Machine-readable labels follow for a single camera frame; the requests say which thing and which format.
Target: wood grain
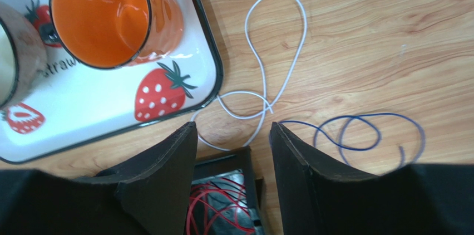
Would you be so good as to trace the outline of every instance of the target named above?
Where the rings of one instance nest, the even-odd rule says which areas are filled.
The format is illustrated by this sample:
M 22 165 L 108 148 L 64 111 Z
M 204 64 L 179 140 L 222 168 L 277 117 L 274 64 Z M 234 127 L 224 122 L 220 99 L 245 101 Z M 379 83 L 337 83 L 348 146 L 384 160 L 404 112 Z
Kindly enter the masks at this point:
M 244 20 L 256 0 L 203 0 L 225 66 L 221 93 L 261 92 L 258 63 L 246 44 Z M 301 0 L 308 14 L 308 38 L 293 77 L 275 114 L 268 115 L 251 147 L 256 173 L 266 181 L 266 212 L 271 234 L 283 234 L 271 151 L 270 123 L 283 119 L 321 124 L 329 118 L 364 112 L 397 112 L 419 122 L 427 134 L 420 162 L 474 164 L 474 0 Z M 302 34 L 302 20 L 292 0 L 265 0 L 251 17 L 251 39 L 264 59 L 269 96 L 286 76 Z M 230 108 L 250 114 L 261 101 L 245 95 L 225 99 Z M 111 139 L 31 163 L 0 168 L 40 168 L 63 176 L 94 175 L 156 144 L 190 115 L 148 126 Z M 237 148 L 259 119 L 235 120 L 217 103 L 197 119 L 209 141 Z M 419 147 L 416 129 L 392 117 L 374 120 L 382 144 L 368 152 L 349 152 L 357 168 L 382 174 L 399 163 L 397 145 L 407 159 Z M 340 123 L 327 130 L 336 136 Z M 289 125 L 310 142 L 313 131 Z M 368 145 L 374 134 L 355 123 L 347 133 L 352 146 Z M 334 146 L 319 139 L 320 149 L 340 160 Z M 215 153 L 204 145 L 199 156 Z

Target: tray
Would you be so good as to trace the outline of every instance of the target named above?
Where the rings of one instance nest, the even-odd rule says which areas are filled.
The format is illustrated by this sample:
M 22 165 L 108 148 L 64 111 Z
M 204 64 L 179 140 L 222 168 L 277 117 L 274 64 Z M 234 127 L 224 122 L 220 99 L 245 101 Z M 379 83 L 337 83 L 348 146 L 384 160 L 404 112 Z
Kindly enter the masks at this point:
M 27 15 L 41 16 L 48 0 L 0 0 Z M 176 117 L 209 104 L 223 80 L 222 62 L 201 0 L 177 0 L 184 16 L 184 36 L 170 57 L 118 70 L 96 70 L 75 61 L 59 45 L 47 45 L 48 69 L 34 93 L 3 112 L 0 159 L 23 163 L 126 131 Z M 169 91 L 160 76 L 164 66 L 180 70 L 195 89 Z M 141 99 L 154 91 L 152 100 Z M 164 102 L 173 100 L 168 107 Z M 137 102 L 153 102 L 156 117 L 135 111 Z

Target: tray rim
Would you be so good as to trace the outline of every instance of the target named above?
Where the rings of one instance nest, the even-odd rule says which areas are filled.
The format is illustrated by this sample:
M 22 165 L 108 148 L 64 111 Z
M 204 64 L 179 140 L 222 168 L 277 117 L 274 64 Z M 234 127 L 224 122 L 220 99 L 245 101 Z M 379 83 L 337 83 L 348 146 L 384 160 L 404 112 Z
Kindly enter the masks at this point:
M 201 27 L 203 28 L 204 36 L 206 37 L 206 40 L 207 40 L 208 46 L 209 46 L 209 50 L 211 52 L 211 55 L 213 56 L 214 64 L 216 66 L 216 82 L 215 82 L 214 88 L 211 90 L 211 93 L 209 93 L 209 96 L 207 96 L 207 98 L 205 98 L 201 103 L 196 104 L 196 105 L 191 106 L 191 107 L 188 107 L 188 108 L 185 108 L 183 110 L 168 114 L 168 115 L 164 115 L 164 116 L 156 118 L 156 119 L 152 119 L 148 122 L 139 123 L 139 124 L 136 124 L 136 125 L 128 126 L 126 128 L 118 129 L 118 130 L 109 132 L 107 134 L 96 136 L 94 138 L 87 139 L 85 141 L 72 144 L 72 145 L 64 147 L 62 149 L 54 150 L 54 151 L 51 151 L 49 153 L 38 155 L 38 156 L 29 158 L 29 159 L 26 159 L 26 160 L 23 160 L 23 161 L 10 161 L 10 160 L 7 160 L 7 159 L 5 159 L 1 156 L 0 156 L 0 161 L 3 161 L 7 164 L 15 164 L 15 165 L 29 163 L 29 162 L 34 161 L 34 160 L 42 159 L 42 158 L 45 158 L 45 157 L 48 157 L 48 156 L 51 156 L 51 155 L 61 153 L 63 151 L 68 151 L 68 150 L 71 150 L 71 149 L 74 149 L 74 148 L 78 148 L 80 146 L 84 146 L 84 145 L 94 143 L 94 142 L 97 142 L 97 141 L 100 141 L 100 140 L 108 139 L 108 138 L 111 138 L 111 137 L 116 136 L 116 135 L 127 133 L 129 131 L 133 131 L 133 130 L 136 130 L 136 129 L 139 129 L 139 128 L 144 128 L 146 126 L 157 124 L 157 123 L 160 123 L 162 121 L 165 121 L 165 120 L 168 120 L 168 119 L 171 119 L 171 118 L 175 118 L 175 117 L 178 117 L 178 116 L 181 116 L 181 115 L 185 115 L 185 114 L 188 114 L 190 112 L 200 110 L 200 109 L 208 106 L 211 102 L 213 102 L 216 99 L 216 97 L 217 97 L 217 95 L 218 95 L 218 93 L 219 93 L 219 91 L 222 87 L 222 84 L 224 82 L 224 67 L 223 67 L 222 59 L 221 59 L 221 56 L 220 56 L 220 53 L 219 53 L 219 49 L 218 49 L 216 41 L 214 39 L 213 32 L 212 32 L 211 27 L 209 25 L 209 20 L 208 20 L 207 14 L 204 10 L 203 2 L 202 2 L 202 0 L 192 0 L 192 2 L 194 4 L 194 8 L 196 9 L 197 17 L 199 19 L 199 22 L 201 23 Z

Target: white cable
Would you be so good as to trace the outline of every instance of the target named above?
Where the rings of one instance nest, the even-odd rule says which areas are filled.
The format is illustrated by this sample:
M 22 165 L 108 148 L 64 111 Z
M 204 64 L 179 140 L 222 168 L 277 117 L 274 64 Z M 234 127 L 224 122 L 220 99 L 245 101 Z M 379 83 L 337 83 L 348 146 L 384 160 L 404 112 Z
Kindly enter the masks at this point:
M 266 99 L 266 78 L 265 78 L 265 70 L 263 69 L 263 63 L 261 61 L 261 58 L 260 56 L 258 55 L 258 53 L 256 52 L 255 48 L 254 48 L 254 45 L 252 44 L 251 40 L 250 40 L 250 37 L 249 37 L 249 30 L 248 30 L 248 23 L 249 23 L 249 18 L 250 18 L 250 15 L 252 14 L 253 10 L 255 9 L 255 7 L 261 2 L 262 0 L 257 0 L 257 2 L 255 2 L 255 4 L 250 8 L 249 10 L 249 13 L 247 13 L 247 17 L 245 18 L 245 37 L 247 38 L 247 42 L 250 46 L 250 49 L 252 50 L 252 52 L 254 53 L 255 55 L 255 58 L 257 59 L 259 65 L 260 65 L 260 70 L 261 70 L 261 79 L 262 79 L 262 82 L 263 82 L 263 95 L 260 95 L 260 94 L 257 94 L 257 93 L 254 93 L 254 92 L 251 92 L 251 91 L 244 91 L 244 90 L 238 90 L 238 91 L 231 91 L 231 92 L 227 92 L 223 95 L 218 95 L 217 96 L 217 100 L 219 101 L 220 105 L 222 106 L 222 108 L 232 117 L 236 118 L 236 119 L 241 119 L 241 120 L 246 120 L 246 119 L 253 119 L 253 118 L 256 118 L 258 116 L 261 115 L 261 118 L 260 118 L 260 122 L 258 123 L 258 126 L 257 128 L 255 129 L 255 132 L 253 133 L 253 135 L 247 140 L 247 142 L 244 143 L 244 145 L 242 145 L 242 147 L 245 147 L 245 146 L 248 146 L 254 139 L 255 137 L 257 136 L 258 132 L 260 131 L 262 125 L 263 125 L 263 121 L 265 119 L 265 113 L 267 110 L 269 110 L 271 113 L 273 113 L 273 110 L 272 110 L 272 107 L 273 105 L 275 105 L 275 103 L 277 103 L 277 101 L 280 99 L 280 97 L 282 96 L 283 94 L 283 91 L 285 90 L 287 84 L 288 84 L 288 81 L 290 80 L 290 77 L 293 73 L 293 69 L 295 67 L 295 64 L 296 64 L 296 61 L 298 60 L 298 57 L 299 57 L 299 54 L 300 54 L 300 51 L 301 49 L 303 48 L 303 44 L 304 44 L 304 40 L 306 39 L 306 32 L 308 30 L 308 21 L 306 19 L 306 12 L 304 11 L 304 7 L 303 7 L 303 4 L 301 4 L 301 1 L 300 0 L 295 0 L 297 2 L 297 4 L 299 5 L 299 8 L 301 10 L 301 14 L 303 16 L 303 35 L 301 37 L 301 42 L 298 46 L 298 50 L 296 51 L 296 54 L 295 54 L 295 57 L 293 59 L 293 62 L 292 62 L 292 65 L 290 66 L 290 69 L 288 70 L 288 74 L 287 74 L 287 77 L 285 79 L 285 81 L 283 82 L 283 85 L 280 89 L 280 91 L 278 92 L 277 96 L 275 97 L 275 99 L 272 101 L 272 102 L 269 102 L 267 99 Z M 254 95 L 254 96 L 257 96 L 259 98 L 261 98 L 263 100 L 263 109 L 262 111 L 254 114 L 254 115 L 236 115 L 235 113 L 233 113 L 226 105 L 225 103 L 222 101 L 222 98 L 224 97 L 227 97 L 227 96 L 230 96 L 230 95 L 234 95 L 234 94 L 250 94 L 250 95 Z M 191 117 L 191 121 L 194 121 L 197 117 L 197 115 L 201 112 L 201 110 L 197 111 L 194 113 L 194 115 Z M 222 150 L 222 151 L 229 151 L 229 149 L 223 149 L 223 148 L 220 148 L 218 146 L 215 146 L 213 144 L 210 144 L 209 142 L 207 142 L 205 139 L 203 139 L 201 137 L 201 135 L 198 133 L 197 137 L 204 143 L 206 144 L 207 146 L 209 147 L 212 147 L 214 149 L 217 149 L 217 150 Z

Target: strawberry leaf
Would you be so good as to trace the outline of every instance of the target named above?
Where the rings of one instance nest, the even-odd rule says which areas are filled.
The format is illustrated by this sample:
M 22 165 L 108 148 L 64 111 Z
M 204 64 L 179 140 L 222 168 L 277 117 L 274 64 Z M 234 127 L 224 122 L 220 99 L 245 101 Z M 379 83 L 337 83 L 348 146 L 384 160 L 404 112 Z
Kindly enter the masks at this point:
M 176 61 L 173 61 L 173 69 L 175 70 L 175 73 L 177 75 L 181 74 L 181 70 L 179 69 L 179 66 L 177 65 Z
M 197 86 L 191 86 L 189 84 L 184 83 L 184 81 L 186 79 L 191 78 L 191 76 L 190 75 L 181 76 L 181 69 L 179 68 L 178 64 L 176 63 L 176 61 L 172 61 L 172 62 L 173 62 L 173 70 L 170 69 L 168 66 L 164 65 L 163 63 L 157 62 L 158 65 L 161 68 L 163 68 L 163 70 L 166 71 L 165 73 L 166 78 L 168 78 L 172 82 L 170 89 L 182 88 L 186 97 L 193 99 L 193 96 L 191 95 L 189 90 L 195 89 L 197 88 Z
M 36 5 L 34 4 L 33 0 L 31 1 L 31 8 L 29 6 L 25 6 L 28 13 L 25 15 L 25 18 L 29 20 L 32 24 L 37 20 L 40 19 L 38 14 L 36 13 L 36 9 L 40 6 L 40 0 L 36 0 Z
M 170 69 L 168 66 L 164 65 L 163 63 L 159 63 L 159 62 L 157 62 L 157 63 L 158 63 L 158 65 L 160 65 L 160 67 L 161 67 L 162 69 L 164 69 L 164 70 L 166 70 L 167 72 L 173 74 L 173 70 Z

